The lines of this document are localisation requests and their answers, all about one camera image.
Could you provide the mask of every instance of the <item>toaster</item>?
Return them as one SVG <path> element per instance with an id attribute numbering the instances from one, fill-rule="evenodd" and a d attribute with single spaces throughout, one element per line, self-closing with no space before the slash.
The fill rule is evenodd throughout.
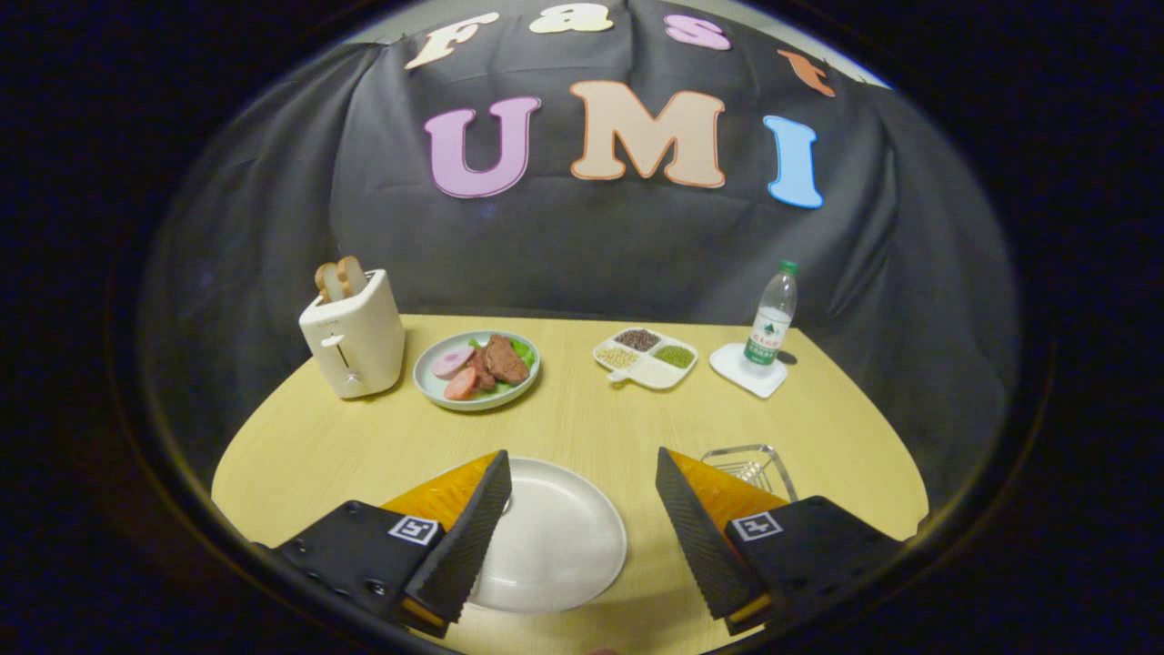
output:
<path id="1" fill-rule="evenodd" d="M 404 364 L 404 323 L 383 269 L 364 271 L 356 294 L 324 301 L 299 315 L 299 329 L 335 396 L 365 397 L 388 390 Z"/>

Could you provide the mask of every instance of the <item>pink letter u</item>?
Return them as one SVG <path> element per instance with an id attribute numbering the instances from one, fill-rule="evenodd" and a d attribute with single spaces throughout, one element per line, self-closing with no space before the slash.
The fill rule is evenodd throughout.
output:
<path id="1" fill-rule="evenodd" d="M 454 109 L 432 118 L 425 131 L 432 135 L 433 180 L 457 198 L 494 195 L 517 184 L 530 163 L 530 114 L 541 106 L 538 98 L 510 98 L 494 102 L 489 113 L 501 119 L 502 154 L 489 170 L 473 170 L 464 162 L 464 130 L 476 112 Z"/>

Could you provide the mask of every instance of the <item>plastic bottle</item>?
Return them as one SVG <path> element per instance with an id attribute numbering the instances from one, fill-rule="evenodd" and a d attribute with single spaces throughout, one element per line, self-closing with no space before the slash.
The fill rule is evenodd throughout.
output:
<path id="1" fill-rule="evenodd" d="M 744 368 L 754 376 L 772 372 L 772 363 L 785 343 L 788 326 L 796 313 L 796 262 L 780 259 L 780 271 L 768 282 L 752 322 L 752 335 L 744 347 Z"/>

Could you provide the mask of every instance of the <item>white plate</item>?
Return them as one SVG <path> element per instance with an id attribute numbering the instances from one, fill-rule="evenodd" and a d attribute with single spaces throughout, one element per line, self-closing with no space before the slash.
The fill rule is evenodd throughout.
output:
<path id="1" fill-rule="evenodd" d="M 655 343 L 655 346 L 647 349 L 646 351 L 637 351 L 630 347 L 623 346 L 615 341 L 615 339 L 622 335 L 623 333 L 627 333 L 631 330 L 646 330 L 646 327 L 632 326 L 627 327 L 627 329 L 625 330 L 619 330 L 617 334 L 612 335 L 609 340 L 595 347 L 591 354 L 594 356 L 595 362 L 597 362 L 603 368 L 610 370 L 610 376 L 606 376 L 606 379 L 610 380 L 611 383 L 619 384 L 625 380 L 634 380 L 636 383 L 643 385 L 644 387 L 647 387 L 648 390 L 655 390 L 655 391 L 669 390 L 675 385 L 680 384 L 683 380 L 683 378 L 686 378 L 687 375 L 691 372 L 691 369 L 695 368 L 695 363 L 700 362 L 700 351 L 695 350 L 694 347 L 684 342 L 680 342 L 674 337 L 668 337 L 662 333 L 655 333 L 654 330 L 647 330 L 647 333 L 651 333 L 655 337 L 659 337 L 659 342 Z M 656 354 L 659 350 L 666 347 L 680 347 L 682 349 L 690 351 L 691 355 L 694 355 L 695 357 L 691 359 L 691 363 L 688 364 L 686 369 L 679 369 L 677 366 L 672 366 L 670 364 L 667 364 L 666 362 L 654 357 L 654 354 Z M 626 366 L 624 369 L 615 369 L 610 364 L 606 364 L 605 362 L 598 359 L 598 353 L 608 349 L 620 350 L 624 353 L 636 355 L 638 357 L 634 359 L 634 363 L 631 364 L 630 366 Z"/>
<path id="2" fill-rule="evenodd" d="M 573 471 L 510 458 L 513 492 L 469 603 L 534 614 L 592 600 L 623 570 L 626 528 L 610 499 Z"/>

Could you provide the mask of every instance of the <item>plate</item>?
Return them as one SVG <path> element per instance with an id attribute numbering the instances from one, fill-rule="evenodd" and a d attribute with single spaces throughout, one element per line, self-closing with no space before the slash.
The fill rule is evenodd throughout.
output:
<path id="1" fill-rule="evenodd" d="M 626 528 L 610 499 L 561 467 L 510 458 L 513 492 L 468 601 L 535 614 L 583 605 L 626 561 Z"/>
<path id="2" fill-rule="evenodd" d="M 526 378 L 524 383 L 508 392 L 482 396 L 470 400 L 446 399 L 445 387 L 448 386 L 448 380 L 442 380 L 436 376 L 433 376 L 433 363 L 453 349 L 469 346 L 470 340 L 476 340 L 478 344 L 487 344 L 489 343 L 490 335 L 501 335 L 502 337 L 516 340 L 530 347 L 530 350 L 533 351 L 533 366 L 530 368 L 530 377 Z M 412 382 L 416 383 L 421 393 L 428 397 L 428 400 L 441 407 L 455 410 L 457 412 L 481 412 L 483 410 L 501 407 L 520 398 L 521 394 L 530 391 L 530 386 L 538 379 L 539 371 L 541 371 L 541 354 L 538 353 L 537 347 L 534 347 L 530 340 L 512 333 L 504 333 L 502 330 L 481 330 L 477 333 L 464 333 L 449 337 L 426 350 L 424 355 L 420 356 L 420 359 L 417 361 L 417 365 L 412 369 Z"/>
<path id="3" fill-rule="evenodd" d="M 659 337 L 659 341 L 646 351 L 638 351 L 615 341 L 623 333 L 629 333 L 631 330 L 646 330 L 655 337 Z M 679 369 L 677 366 L 673 366 L 654 357 L 656 353 L 667 347 L 680 347 L 690 351 L 690 354 L 695 357 L 684 369 Z M 626 357 L 633 357 L 634 362 L 627 364 L 626 366 L 615 366 L 613 364 L 604 362 L 601 357 L 598 357 L 599 353 L 608 350 L 623 353 L 625 354 L 624 359 Z M 674 337 L 668 337 L 662 333 L 647 330 L 646 327 L 639 326 L 632 326 L 627 327 L 625 330 L 619 330 L 616 335 L 612 335 L 609 340 L 595 347 L 592 355 L 595 362 L 610 370 L 610 376 L 606 376 L 606 379 L 611 383 L 618 384 L 630 379 L 644 387 L 647 387 L 648 390 L 655 391 L 669 390 L 680 384 L 680 382 L 682 382 L 683 378 L 691 372 L 691 369 L 695 368 L 695 363 L 700 361 L 700 351 L 695 350 L 695 348 L 690 344 L 680 342 Z"/>

